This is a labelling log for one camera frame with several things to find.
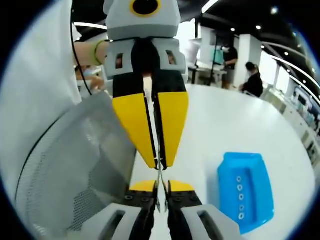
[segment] green bracelet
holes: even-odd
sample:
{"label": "green bracelet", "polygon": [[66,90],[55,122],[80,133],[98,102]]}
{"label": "green bracelet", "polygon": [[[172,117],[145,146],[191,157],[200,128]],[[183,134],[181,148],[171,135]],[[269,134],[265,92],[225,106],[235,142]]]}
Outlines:
{"label": "green bracelet", "polygon": [[99,45],[100,45],[101,43],[103,43],[103,42],[105,42],[105,40],[99,41],[99,42],[95,45],[94,51],[93,51],[93,59],[94,59],[94,61],[96,62],[96,65],[99,65],[99,66],[101,66],[101,65],[103,65],[103,64],[102,64],[102,63],[99,61],[99,59],[97,58],[97,50],[98,50]]}

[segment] man in black shirt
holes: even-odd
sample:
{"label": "man in black shirt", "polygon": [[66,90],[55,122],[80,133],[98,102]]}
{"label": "man in black shirt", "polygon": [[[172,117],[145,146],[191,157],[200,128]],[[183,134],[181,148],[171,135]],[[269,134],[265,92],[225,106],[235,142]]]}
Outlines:
{"label": "man in black shirt", "polygon": [[222,88],[229,89],[233,83],[236,63],[238,62],[238,51],[233,46],[225,45],[222,47],[224,58],[224,70],[227,74],[222,77]]}
{"label": "man in black shirt", "polygon": [[250,78],[245,84],[240,86],[240,91],[248,92],[248,93],[260,98],[260,96],[264,92],[264,87],[263,87],[263,83],[261,80],[260,72],[259,72],[257,66],[254,65],[252,62],[247,62],[245,67],[250,74]]}

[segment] black ceiling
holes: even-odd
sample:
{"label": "black ceiling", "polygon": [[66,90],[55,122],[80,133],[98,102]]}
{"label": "black ceiling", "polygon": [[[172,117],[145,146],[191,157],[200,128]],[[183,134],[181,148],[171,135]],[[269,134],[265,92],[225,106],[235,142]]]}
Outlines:
{"label": "black ceiling", "polygon": [[[104,1],[105,0],[74,0],[73,21],[104,25],[107,17],[103,12]],[[299,9],[304,7],[300,2],[295,3],[291,1],[288,3],[287,1],[279,0],[219,0],[206,14],[201,15],[201,9],[206,2],[208,2],[208,0],[178,0],[182,21],[184,22],[200,17],[200,23],[205,27],[223,31],[230,31],[231,28],[235,28],[236,35],[251,34],[262,42],[283,45],[299,53],[304,53],[303,48],[299,47],[300,43],[298,38],[294,35],[296,32],[294,28],[296,15],[294,15],[293,12],[299,12]],[[279,11],[277,14],[271,14],[271,9],[275,6],[278,6]],[[260,25],[262,29],[257,30],[257,25]],[[87,27],[78,27],[78,30],[83,35],[82,41],[104,32],[100,29]],[[306,64],[304,57],[280,47],[273,46],[272,48],[276,50],[283,59],[316,78],[311,68]],[[274,55],[267,48],[264,50]],[[317,96],[319,95],[319,89],[309,81],[308,78],[297,70],[294,70],[294,73],[301,81],[306,80],[307,87]]]}

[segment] gray mesh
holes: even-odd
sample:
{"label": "gray mesh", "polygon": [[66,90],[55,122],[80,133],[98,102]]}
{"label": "gray mesh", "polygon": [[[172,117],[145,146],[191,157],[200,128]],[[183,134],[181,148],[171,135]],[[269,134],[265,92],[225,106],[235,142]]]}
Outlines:
{"label": "gray mesh", "polygon": [[36,237],[61,239],[123,198],[136,149],[107,94],[88,98],[59,119],[23,169],[18,213]]}

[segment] desk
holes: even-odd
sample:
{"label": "desk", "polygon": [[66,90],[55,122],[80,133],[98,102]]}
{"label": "desk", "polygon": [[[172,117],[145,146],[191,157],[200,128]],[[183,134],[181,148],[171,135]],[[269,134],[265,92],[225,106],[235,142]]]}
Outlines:
{"label": "desk", "polygon": [[[313,168],[297,134],[276,108],[261,99],[214,87],[186,87],[188,117],[175,164],[163,172],[165,181],[187,182],[203,204],[219,206],[217,168],[224,153],[260,153],[271,181],[275,214],[271,221],[243,237],[286,239],[304,216],[315,191]],[[131,183],[156,177],[157,171],[148,169],[138,154]],[[209,187],[213,195],[208,194]],[[161,188],[159,199],[165,199]],[[168,213],[155,213],[150,239],[170,239],[167,217]]]}
{"label": "desk", "polygon": [[[199,84],[199,76],[198,76],[199,72],[211,72],[211,69],[212,69],[212,65],[209,65],[200,61],[197,62],[197,65],[198,65],[198,68],[196,71],[193,70],[194,66],[188,66],[189,70],[193,71],[193,73],[195,74],[194,84],[196,85]],[[220,82],[222,80],[222,76],[227,74],[227,72],[222,69],[222,66],[215,65],[213,67],[213,74],[215,76],[216,81]]]}

